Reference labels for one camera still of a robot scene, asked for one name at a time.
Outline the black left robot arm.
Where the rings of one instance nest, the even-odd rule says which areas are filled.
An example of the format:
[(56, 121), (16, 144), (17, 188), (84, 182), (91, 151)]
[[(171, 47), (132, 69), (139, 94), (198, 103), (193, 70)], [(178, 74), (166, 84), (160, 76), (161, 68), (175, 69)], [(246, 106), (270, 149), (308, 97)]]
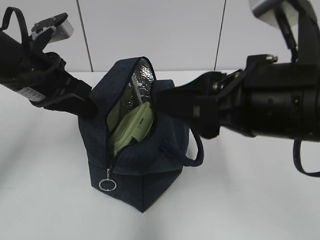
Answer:
[(67, 112), (87, 119), (99, 109), (90, 99), (92, 87), (65, 70), (66, 62), (55, 52), (44, 52), (49, 33), (35, 40), (28, 38), (30, 51), (4, 32), (0, 33), (0, 83), (19, 94), (30, 88), (37, 97), (30, 103), (37, 108)]

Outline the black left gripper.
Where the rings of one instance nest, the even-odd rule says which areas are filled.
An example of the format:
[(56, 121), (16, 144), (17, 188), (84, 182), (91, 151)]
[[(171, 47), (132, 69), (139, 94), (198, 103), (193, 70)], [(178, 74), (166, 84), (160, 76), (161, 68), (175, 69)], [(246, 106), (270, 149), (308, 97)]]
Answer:
[(14, 67), (15, 92), (37, 108), (94, 118), (97, 105), (90, 98), (77, 98), (88, 97), (92, 87), (69, 74), (65, 65), (52, 51), (23, 54)]

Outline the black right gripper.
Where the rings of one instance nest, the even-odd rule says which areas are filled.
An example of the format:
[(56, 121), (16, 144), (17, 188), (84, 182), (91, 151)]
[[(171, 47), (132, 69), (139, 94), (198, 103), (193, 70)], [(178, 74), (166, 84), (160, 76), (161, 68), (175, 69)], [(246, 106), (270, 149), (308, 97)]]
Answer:
[(241, 71), (209, 71), (161, 91), (156, 109), (205, 139), (222, 126), (248, 137), (319, 140), (320, 65), (250, 55)]

